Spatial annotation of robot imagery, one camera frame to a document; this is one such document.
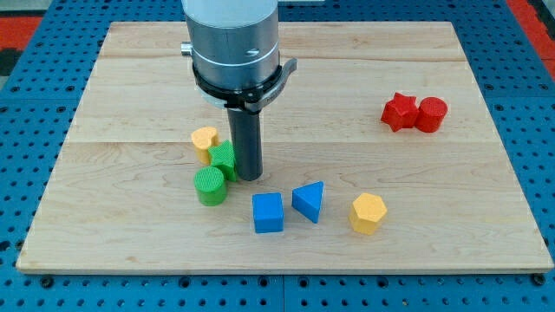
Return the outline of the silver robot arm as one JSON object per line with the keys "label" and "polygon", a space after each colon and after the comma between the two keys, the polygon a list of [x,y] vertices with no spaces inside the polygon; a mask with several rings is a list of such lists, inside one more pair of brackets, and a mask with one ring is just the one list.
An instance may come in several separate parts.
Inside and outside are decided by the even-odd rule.
{"label": "silver robot arm", "polygon": [[218,108],[231,93],[278,78],[278,0],[183,0],[191,57],[201,96]]}

